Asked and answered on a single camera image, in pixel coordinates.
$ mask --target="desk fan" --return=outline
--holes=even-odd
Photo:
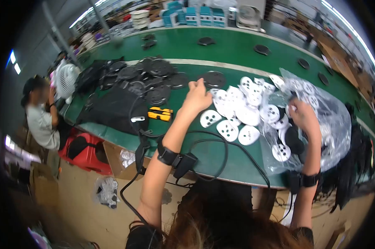
[[[242,29],[260,31],[261,12],[253,6],[241,5],[236,15],[236,26]]]
[[[71,104],[73,100],[73,93],[75,91],[75,82],[78,75],[81,73],[80,69],[74,64],[67,64],[63,59],[55,71],[56,93],[65,98],[67,104]]]

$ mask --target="yellow tool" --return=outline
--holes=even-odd
[[[173,110],[161,109],[160,107],[151,107],[148,112],[149,118],[161,119],[162,121],[169,122],[173,117]]]

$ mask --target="worker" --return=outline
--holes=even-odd
[[[23,88],[21,106],[25,109],[28,128],[36,142],[46,149],[61,150],[72,126],[57,113],[55,92],[44,78],[30,78]],[[50,112],[45,111],[46,103]]]
[[[206,91],[202,78],[189,82],[189,88],[182,107],[162,140],[164,147],[176,153],[180,152],[191,122],[212,104],[212,96]],[[309,139],[302,173],[316,175],[320,171],[321,155],[321,132],[316,115],[310,105],[298,99],[290,102],[289,111],[294,123]],[[240,193],[233,194],[231,188],[224,187],[224,181],[203,182],[199,179],[182,198],[169,232],[162,232],[161,198],[171,166],[157,157],[158,151],[145,172],[137,208],[150,226],[136,217],[130,224],[126,249],[313,248],[311,207],[317,184],[300,188],[291,225],[286,227],[260,215],[260,211],[253,212],[251,191],[247,194],[250,201],[247,205],[244,200],[236,200]]]

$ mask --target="stack of boxes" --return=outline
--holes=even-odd
[[[178,1],[168,3],[168,9],[162,10],[160,17],[165,27],[187,26],[214,26],[225,27],[226,18],[222,9],[200,7],[200,13],[196,13],[194,7],[184,8]]]

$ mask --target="hand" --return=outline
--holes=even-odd
[[[50,87],[49,90],[49,104],[53,104],[55,102],[55,94],[56,94],[56,88]]]
[[[319,143],[322,141],[319,122],[309,104],[294,98],[289,103],[289,114],[293,118],[294,123],[307,134],[309,139]]]
[[[207,109],[212,104],[212,94],[207,92],[203,78],[197,82],[189,82],[189,89],[181,110],[196,117],[199,112]]]

